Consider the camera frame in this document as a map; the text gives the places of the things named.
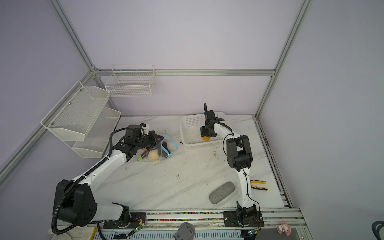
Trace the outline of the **cream toy potato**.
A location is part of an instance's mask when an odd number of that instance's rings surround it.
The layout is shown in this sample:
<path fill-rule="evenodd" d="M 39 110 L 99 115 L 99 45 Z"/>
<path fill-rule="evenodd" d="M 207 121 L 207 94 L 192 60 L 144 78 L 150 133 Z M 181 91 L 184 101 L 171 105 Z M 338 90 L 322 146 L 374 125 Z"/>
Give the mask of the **cream toy potato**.
<path fill-rule="evenodd" d="M 159 160 L 159 158 L 160 158 L 160 155 L 159 155 L 158 150 L 151 150 L 151 151 L 148 153 L 148 159 L 149 159 L 151 162 L 157 161 L 157 160 Z"/>

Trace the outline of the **clear zip bag blue zipper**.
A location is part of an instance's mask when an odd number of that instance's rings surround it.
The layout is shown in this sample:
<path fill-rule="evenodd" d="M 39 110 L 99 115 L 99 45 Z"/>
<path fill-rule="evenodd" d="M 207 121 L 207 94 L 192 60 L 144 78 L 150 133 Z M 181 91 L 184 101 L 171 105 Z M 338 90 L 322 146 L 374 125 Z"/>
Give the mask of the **clear zip bag blue zipper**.
<path fill-rule="evenodd" d="M 165 130 L 153 147 L 145 148 L 140 151 L 137 162 L 157 162 L 164 161 L 178 150 L 178 144 Z"/>

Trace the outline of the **dark purple toy eggplant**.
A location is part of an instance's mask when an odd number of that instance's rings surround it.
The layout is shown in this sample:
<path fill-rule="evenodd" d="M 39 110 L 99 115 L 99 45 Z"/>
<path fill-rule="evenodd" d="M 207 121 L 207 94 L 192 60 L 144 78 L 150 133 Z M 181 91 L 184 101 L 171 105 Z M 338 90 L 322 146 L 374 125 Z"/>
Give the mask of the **dark purple toy eggplant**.
<path fill-rule="evenodd" d="M 144 153 L 142 153 L 139 157 L 138 157 L 138 159 L 137 159 L 137 161 L 138 162 L 148 162 L 149 161 L 149 159 L 148 159 L 148 152 L 144 152 Z"/>

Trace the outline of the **black toy avocado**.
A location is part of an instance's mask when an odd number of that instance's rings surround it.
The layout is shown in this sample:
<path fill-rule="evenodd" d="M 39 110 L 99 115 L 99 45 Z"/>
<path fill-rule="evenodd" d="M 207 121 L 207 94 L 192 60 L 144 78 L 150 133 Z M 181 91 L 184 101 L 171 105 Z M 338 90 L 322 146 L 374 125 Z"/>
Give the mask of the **black toy avocado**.
<path fill-rule="evenodd" d="M 171 153 L 169 152 L 168 145 L 166 142 L 163 142 L 161 147 L 158 150 L 160 157 L 169 158 Z"/>

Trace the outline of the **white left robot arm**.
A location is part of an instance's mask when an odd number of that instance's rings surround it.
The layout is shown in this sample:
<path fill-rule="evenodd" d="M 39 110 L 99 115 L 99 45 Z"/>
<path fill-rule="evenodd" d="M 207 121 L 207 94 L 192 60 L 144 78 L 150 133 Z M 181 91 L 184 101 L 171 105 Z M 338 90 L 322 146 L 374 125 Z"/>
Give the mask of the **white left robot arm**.
<path fill-rule="evenodd" d="M 153 150 L 161 145 L 164 136 L 149 131 L 145 124 L 129 125 L 109 135 L 108 153 L 94 166 L 72 180 L 62 180 L 55 192 L 51 230 L 64 234 L 75 227 L 99 225 L 113 221 L 119 227 L 131 222 L 129 206 L 110 202 L 97 203 L 94 193 L 119 167 L 127 163 L 139 150 Z"/>

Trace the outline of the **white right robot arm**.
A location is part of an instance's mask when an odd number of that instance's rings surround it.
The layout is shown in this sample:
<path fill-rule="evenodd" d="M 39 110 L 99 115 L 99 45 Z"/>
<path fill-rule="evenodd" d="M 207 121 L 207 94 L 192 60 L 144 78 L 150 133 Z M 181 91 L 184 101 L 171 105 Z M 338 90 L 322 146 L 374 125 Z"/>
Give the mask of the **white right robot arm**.
<path fill-rule="evenodd" d="M 216 116 L 213 110 L 204 110 L 205 124 L 200 128 L 202 138 L 220 136 L 223 139 L 223 152 L 230 168 L 238 176 L 237 185 L 239 200 L 237 201 L 237 225 L 249 227 L 257 223 L 256 230 L 262 228 L 260 204 L 252 198 L 250 168 L 253 162 L 249 137 L 240 135 L 230 128 L 223 118 Z"/>

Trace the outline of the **white plastic perforated basket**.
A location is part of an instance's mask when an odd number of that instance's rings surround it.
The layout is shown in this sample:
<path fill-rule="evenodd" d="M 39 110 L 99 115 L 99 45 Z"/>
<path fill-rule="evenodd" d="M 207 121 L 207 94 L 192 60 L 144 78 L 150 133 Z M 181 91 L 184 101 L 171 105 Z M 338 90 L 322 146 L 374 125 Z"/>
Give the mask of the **white plastic perforated basket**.
<path fill-rule="evenodd" d="M 201 135 L 201 127 L 207 125 L 205 114 L 189 115 L 180 118 L 181 139 L 186 147 L 220 143 L 226 134 L 231 133 L 228 128 L 224 127 L 224 124 L 226 124 L 226 115 L 222 112 L 215 112 L 214 115 L 214 119 L 209 121 L 209 123 L 213 122 L 215 125 L 210 125 L 209 127 L 219 128 L 215 130 L 217 135 L 210 137 L 208 140 L 203 139 Z"/>

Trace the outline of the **white mesh two-tier shelf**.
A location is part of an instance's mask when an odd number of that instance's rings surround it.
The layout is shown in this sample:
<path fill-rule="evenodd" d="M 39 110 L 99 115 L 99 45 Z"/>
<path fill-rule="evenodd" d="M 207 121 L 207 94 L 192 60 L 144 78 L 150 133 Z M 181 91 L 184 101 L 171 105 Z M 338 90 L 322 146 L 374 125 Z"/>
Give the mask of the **white mesh two-tier shelf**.
<path fill-rule="evenodd" d="M 109 108 L 110 92 L 77 82 L 41 125 L 83 159 L 100 159 L 121 112 Z"/>

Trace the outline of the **grey oval stone pad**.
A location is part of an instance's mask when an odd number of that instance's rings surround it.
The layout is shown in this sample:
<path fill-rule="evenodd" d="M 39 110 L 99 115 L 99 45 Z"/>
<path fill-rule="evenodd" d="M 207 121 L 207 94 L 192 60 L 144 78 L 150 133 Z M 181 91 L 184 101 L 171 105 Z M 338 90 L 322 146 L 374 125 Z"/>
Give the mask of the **grey oval stone pad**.
<path fill-rule="evenodd" d="M 226 182 L 209 194 L 209 200 L 213 205 L 217 205 L 230 196 L 235 189 L 236 187 L 232 182 Z"/>

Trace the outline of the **grey plastic device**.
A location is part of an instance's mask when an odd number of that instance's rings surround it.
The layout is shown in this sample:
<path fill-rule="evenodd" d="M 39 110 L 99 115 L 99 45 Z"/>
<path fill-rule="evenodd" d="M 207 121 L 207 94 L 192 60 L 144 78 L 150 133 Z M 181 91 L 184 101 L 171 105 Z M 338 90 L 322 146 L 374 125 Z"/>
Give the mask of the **grey plastic device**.
<path fill-rule="evenodd" d="M 188 222 L 184 222 L 179 226 L 178 231 L 174 234 L 175 240 L 193 240 L 195 237 L 195 227 Z"/>

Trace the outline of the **pink plush toy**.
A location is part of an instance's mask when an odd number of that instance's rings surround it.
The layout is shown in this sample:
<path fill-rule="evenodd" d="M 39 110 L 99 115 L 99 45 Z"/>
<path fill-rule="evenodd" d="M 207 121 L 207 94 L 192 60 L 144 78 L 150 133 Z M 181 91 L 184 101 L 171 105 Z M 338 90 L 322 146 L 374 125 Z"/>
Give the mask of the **pink plush toy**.
<path fill-rule="evenodd" d="M 285 222 L 285 221 L 281 221 L 281 223 L 279 225 L 276 225 L 276 228 L 277 228 L 277 231 L 279 234 L 286 234 L 287 236 L 290 236 L 291 235 L 291 226 Z"/>

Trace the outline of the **yellow handled pliers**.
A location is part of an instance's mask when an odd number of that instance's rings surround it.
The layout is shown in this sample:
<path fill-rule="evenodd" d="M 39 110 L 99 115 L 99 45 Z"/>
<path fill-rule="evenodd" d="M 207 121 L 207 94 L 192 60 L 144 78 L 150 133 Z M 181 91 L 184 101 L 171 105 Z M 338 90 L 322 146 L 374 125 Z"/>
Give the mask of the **yellow handled pliers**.
<path fill-rule="evenodd" d="M 251 188 L 254 189 L 254 190 L 267 191 L 268 188 L 265 187 L 266 184 L 267 184 L 266 181 L 250 180 Z"/>

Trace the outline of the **aluminium rail base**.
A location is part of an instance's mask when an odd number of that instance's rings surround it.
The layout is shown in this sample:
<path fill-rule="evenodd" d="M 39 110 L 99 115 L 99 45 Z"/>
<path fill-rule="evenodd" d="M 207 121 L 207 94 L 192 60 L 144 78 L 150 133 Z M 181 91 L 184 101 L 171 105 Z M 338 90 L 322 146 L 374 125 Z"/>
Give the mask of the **aluminium rail base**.
<path fill-rule="evenodd" d="M 175 230 L 187 222 L 198 230 L 239 229 L 239 220 L 235 209 L 224 210 L 190 210 L 190 211 L 131 211 L 131 223 L 127 227 L 119 227 L 117 223 L 107 220 L 108 229 L 128 230 L 137 226 L 140 220 L 145 222 L 145 230 Z M 247 228 L 261 225 L 263 229 L 272 229 L 286 222 L 293 229 L 307 228 L 307 223 L 299 209 L 262 209 L 258 219 Z"/>

